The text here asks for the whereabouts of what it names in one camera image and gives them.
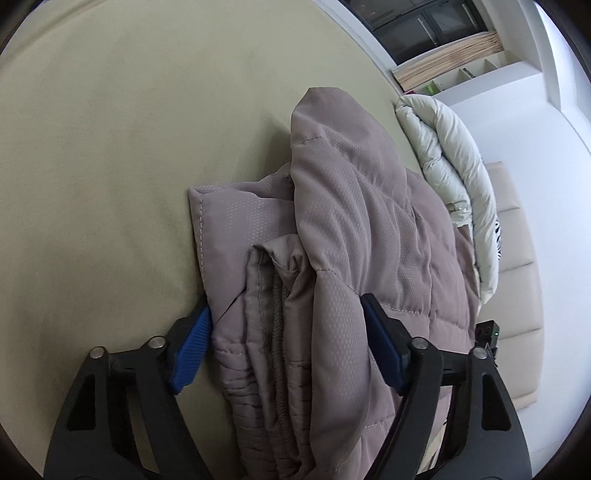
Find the mauve quilted down jacket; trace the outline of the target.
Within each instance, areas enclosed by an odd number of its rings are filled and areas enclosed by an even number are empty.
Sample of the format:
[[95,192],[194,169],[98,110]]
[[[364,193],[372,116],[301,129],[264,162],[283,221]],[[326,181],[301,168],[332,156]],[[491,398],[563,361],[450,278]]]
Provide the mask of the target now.
[[467,352],[473,248],[391,136],[338,88],[294,108],[290,162],[188,193],[212,346],[246,474],[361,479],[400,398],[370,353],[361,297]]

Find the beige padded headboard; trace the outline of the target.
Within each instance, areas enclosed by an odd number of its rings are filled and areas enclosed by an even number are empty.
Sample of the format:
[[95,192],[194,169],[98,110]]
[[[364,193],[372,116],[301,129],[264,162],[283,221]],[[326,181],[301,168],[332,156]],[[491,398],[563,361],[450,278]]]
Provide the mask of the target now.
[[538,399],[544,356],[544,314],[538,262],[525,210],[508,169],[501,162],[487,170],[502,227],[498,288],[481,310],[481,321],[500,327],[496,357],[501,377],[517,410]]

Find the zebra pattern pillow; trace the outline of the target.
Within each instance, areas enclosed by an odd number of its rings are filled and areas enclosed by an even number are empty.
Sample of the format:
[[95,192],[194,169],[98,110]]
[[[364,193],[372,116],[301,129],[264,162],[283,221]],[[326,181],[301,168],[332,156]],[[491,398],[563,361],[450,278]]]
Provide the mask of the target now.
[[494,239],[496,245],[496,252],[497,252],[497,259],[500,261],[502,259],[502,252],[503,252],[503,239],[502,239],[502,226],[498,216],[495,218],[495,225],[494,225]]

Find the white folded duvet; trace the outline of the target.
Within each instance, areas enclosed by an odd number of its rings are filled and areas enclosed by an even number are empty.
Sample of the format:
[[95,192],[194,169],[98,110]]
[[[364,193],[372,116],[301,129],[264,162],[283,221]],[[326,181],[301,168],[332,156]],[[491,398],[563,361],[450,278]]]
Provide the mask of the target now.
[[434,97],[401,97],[394,112],[425,179],[443,200],[452,223],[469,231],[475,252],[479,297],[488,303],[497,291],[500,261],[494,239],[496,196],[475,139],[460,117]]

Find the beige right curtain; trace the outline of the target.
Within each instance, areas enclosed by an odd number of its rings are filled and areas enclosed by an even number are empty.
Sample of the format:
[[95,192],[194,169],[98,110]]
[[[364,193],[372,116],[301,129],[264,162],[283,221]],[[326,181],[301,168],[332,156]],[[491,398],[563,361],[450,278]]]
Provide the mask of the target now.
[[405,92],[472,61],[504,50],[499,35],[481,32],[437,47],[392,70],[394,80]]

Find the dark window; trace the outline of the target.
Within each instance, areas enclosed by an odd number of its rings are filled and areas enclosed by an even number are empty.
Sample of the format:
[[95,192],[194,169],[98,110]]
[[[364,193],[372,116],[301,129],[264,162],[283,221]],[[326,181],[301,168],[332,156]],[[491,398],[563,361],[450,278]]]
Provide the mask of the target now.
[[398,65],[487,30],[472,1],[344,0],[342,4]]

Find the olive green bed sheet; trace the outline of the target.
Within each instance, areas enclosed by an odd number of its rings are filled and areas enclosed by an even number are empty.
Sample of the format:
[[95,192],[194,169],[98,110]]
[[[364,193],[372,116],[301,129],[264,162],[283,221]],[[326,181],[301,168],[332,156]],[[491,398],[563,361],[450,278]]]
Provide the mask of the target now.
[[290,158],[308,89],[394,137],[397,93],[311,1],[50,1],[1,55],[1,424],[41,471],[88,351],[133,349],[200,294],[189,188]]

